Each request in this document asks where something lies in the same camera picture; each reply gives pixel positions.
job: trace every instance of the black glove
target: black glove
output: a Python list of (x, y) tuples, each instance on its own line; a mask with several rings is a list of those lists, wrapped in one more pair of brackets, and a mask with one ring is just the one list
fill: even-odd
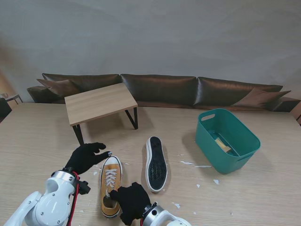
[(82, 174), (112, 155), (112, 152), (95, 155), (100, 152), (99, 149), (105, 148), (106, 146), (102, 143), (84, 144), (75, 149), (65, 167), (72, 167), (77, 174)]
[(140, 219), (147, 205), (151, 206), (149, 195), (137, 182), (130, 187), (120, 187), (118, 192), (110, 192), (112, 200), (119, 202), (122, 209), (120, 218), (125, 225), (130, 226), (134, 219)]

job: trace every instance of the sofa backrest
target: sofa backrest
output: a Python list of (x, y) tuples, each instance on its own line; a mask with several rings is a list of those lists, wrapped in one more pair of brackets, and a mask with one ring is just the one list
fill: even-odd
[(279, 92), (282, 87), (198, 77), (198, 93), (194, 105), (231, 106), (244, 98), (253, 88)]
[(197, 78), (191, 76), (121, 74), (138, 102), (184, 105), (192, 107), (197, 93)]
[(63, 74), (42, 74), (44, 79), (50, 81), (70, 80), (81, 91), (86, 92), (93, 89), (98, 89), (117, 83), (121, 83), (119, 74), (104, 74), (104, 75), (63, 75)]

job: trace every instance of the white shoelace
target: white shoelace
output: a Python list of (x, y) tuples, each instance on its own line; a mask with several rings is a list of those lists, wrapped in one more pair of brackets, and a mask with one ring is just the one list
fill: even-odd
[[(117, 171), (117, 169), (106, 169), (105, 170), (105, 175), (106, 175), (106, 187), (107, 186), (110, 186), (111, 188), (113, 188), (114, 187), (114, 185), (116, 184), (115, 183), (115, 180), (116, 180), (116, 175), (117, 175), (117, 173), (116, 173), (116, 171)], [(110, 194), (109, 194), (109, 192), (108, 192), (108, 189), (106, 189), (105, 190), (105, 195), (109, 198), (109, 196), (110, 196)]]

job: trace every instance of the gray wall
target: gray wall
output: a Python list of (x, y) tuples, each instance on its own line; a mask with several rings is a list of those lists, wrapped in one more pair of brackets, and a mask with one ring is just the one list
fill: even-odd
[(159, 73), (282, 84), (301, 98), (300, 0), (1, 0), (0, 73)]

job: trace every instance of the canvas shoe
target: canvas shoe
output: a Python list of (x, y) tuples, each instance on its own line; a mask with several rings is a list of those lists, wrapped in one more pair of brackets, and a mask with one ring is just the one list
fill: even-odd
[(146, 184), (152, 192), (159, 192), (167, 179), (167, 167), (162, 142), (158, 137), (147, 140), (146, 157)]
[(110, 192), (120, 188), (122, 178), (122, 165), (116, 156), (109, 157), (103, 164), (100, 174), (100, 198), (102, 212), (107, 218), (113, 218), (118, 215), (120, 205), (118, 202), (111, 200)]

